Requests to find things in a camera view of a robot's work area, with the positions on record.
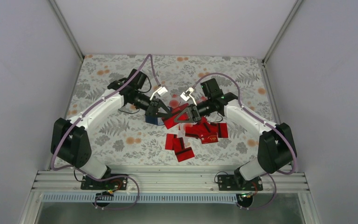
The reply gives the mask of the red card pile top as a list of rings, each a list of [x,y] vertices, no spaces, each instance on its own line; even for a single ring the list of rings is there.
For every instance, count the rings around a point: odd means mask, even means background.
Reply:
[[[171,110],[171,116],[170,117],[167,117],[167,118],[162,118],[162,121],[164,123],[164,126],[167,128],[167,129],[170,129],[174,126],[176,126],[178,124],[178,122],[176,122],[175,120],[186,120],[188,119],[188,115],[186,113],[183,113],[179,116],[179,114],[184,110],[186,109],[187,107],[189,106],[188,103],[186,104],[183,104],[183,105],[180,105],[176,108],[173,108]]]

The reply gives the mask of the red VIP card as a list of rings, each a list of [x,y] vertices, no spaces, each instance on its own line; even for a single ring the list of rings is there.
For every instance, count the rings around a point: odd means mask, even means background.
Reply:
[[[209,133],[204,134],[200,137],[202,144],[216,143],[218,142],[218,134],[217,133]]]

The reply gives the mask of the navy blue card holder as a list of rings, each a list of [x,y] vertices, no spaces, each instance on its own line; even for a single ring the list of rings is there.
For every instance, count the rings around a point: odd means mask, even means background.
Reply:
[[[164,122],[163,122],[162,118],[160,118],[160,117],[145,115],[145,122],[148,124],[156,125],[156,126],[164,126]]]

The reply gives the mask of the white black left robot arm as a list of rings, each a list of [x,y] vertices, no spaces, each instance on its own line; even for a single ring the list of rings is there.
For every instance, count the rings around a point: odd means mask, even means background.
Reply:
[[[127,78],[111,82],[96,102],[79,114],[56,120],[51,142],[51,169],[57,170],[55,160],[62,159],[69,167],[89,175],[99,189],[107,188],[111,183],[110,168],[92,156],[89,133],[126,104],[144,110],[146,116],[168,118],[172,115],[159,99],[168,92],[166,87],[159,86],[151,96],[141,91],[146,78],[146,74],[133,69]]]

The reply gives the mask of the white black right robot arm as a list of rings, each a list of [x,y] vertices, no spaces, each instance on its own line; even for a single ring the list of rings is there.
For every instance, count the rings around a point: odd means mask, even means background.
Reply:
[[[176,109],[171,116],[164,119],[166,127],[178,123],[200,124],[197,137],[204,137],[202,131],[212,131],[221,134],[217,123],[206,124],[202,117],[217,112],[223,117],[240,125],[246,131],[258,136],[259,146],[257,157],[241,165],[234,171],[234,185],[240,190],[247,189],[252,181],[266,174],[280,173],[281,168],[293,163],[290,175],[297,168],[297,152],[291,128],[286,123],[277,124],[251,111],[240,99],[240,93],[223,93],[215,78],[205,82],[198,81],[206,96],[201,103],[186,105],[183,109]]]

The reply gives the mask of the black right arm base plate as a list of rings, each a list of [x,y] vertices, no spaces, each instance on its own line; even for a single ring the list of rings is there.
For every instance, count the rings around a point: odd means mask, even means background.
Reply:
[[[217,175],[217,184],[220,191],[261,191],[263,185],[260,177],[250,181],[235,175]]]

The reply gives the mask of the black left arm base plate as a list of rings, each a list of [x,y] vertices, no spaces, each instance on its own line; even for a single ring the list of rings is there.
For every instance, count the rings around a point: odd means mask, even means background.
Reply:
[[[84,176],[80,188],[82,190],[126,190],[128,175],[126,174],[112,174],[112,176],[119,176],[107,181],[95,181],[88,176]]]

